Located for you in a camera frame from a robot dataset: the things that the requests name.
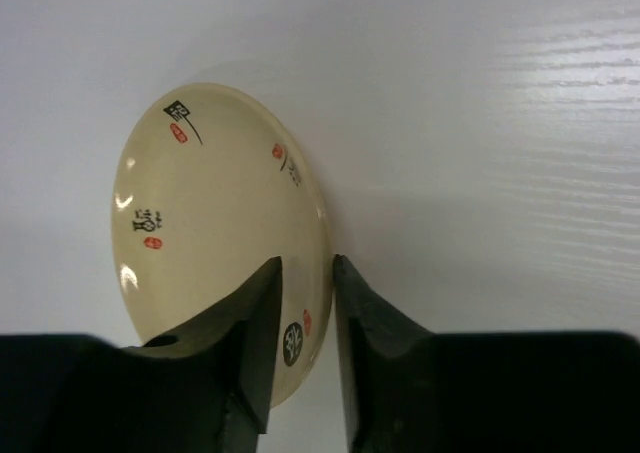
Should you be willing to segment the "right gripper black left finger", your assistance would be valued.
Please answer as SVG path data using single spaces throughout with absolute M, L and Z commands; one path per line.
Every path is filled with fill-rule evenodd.
M 253 452 L 266 432 L 282 263 L 140 347 L 80 334 L 1 339 L 5 452 Z

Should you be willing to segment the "cream plate with calligraphy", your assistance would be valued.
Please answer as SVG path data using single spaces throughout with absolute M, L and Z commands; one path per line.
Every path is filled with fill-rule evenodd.
M 302 385 L 332 303 L 332 248 L 320 188 L 294 139 L 261 103 L 193 83 L 158 99 L 119 160 L 111 200 L 120 290 L 143 341 L 282 262 L 273 406 Z

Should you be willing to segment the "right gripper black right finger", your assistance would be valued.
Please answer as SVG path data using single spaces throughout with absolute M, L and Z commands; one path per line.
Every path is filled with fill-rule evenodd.
M 635 452 L 639 343 L 625 333 L 433 333 L 334 258 L 352 452 Z

